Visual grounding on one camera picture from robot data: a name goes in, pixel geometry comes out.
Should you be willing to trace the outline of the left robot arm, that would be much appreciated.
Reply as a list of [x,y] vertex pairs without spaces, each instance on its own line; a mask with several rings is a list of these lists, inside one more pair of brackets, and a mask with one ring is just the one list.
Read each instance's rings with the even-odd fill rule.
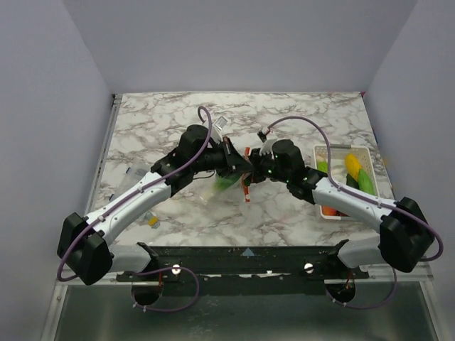
[[129,261],[115,254],[110,245],[139,216],[191,184],[195,174],[216,171],[228,177],[252,172],[252,164],[236,151],[228,137],[213,138],[211,132],[203,125],[190,125],[177,147],[155,162],[136,185],[95,212],[84,217],[74,212],[65,218],[57,255],[75,277],[92,285],[115,264],[143,281],[155,277],[158,264],[150,248],[135,244]]

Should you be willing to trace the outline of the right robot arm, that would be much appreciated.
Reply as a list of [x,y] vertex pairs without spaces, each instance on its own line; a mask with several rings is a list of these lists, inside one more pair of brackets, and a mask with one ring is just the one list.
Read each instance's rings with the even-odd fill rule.
[[382,199],[337,183],[327,173],[306,166],[300,149],[289,139],[274,142],[266,152],[252,149],[249,160],[254,168],[252,183],[266,179],[284,183],[295,198],[331,207],[376,231],[375,237],[336,245],[335,256],[327,261],[328,272],[335,278],[373,264],[410,273],[434,241],[413,199]]

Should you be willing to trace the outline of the clear zip top bag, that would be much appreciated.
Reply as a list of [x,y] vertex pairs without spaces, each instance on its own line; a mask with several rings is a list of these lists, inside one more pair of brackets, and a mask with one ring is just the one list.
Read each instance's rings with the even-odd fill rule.
[[247,173],[233,173],[227,176],[218,175],[215,171],[213,175],[215,180],[204,189],[200,195],[199,200],[203,205],[207,205],[209,202],[214,201],[217,197],[222,195],[227,190],[239,185],[247,175],[250,175],[251,172]]

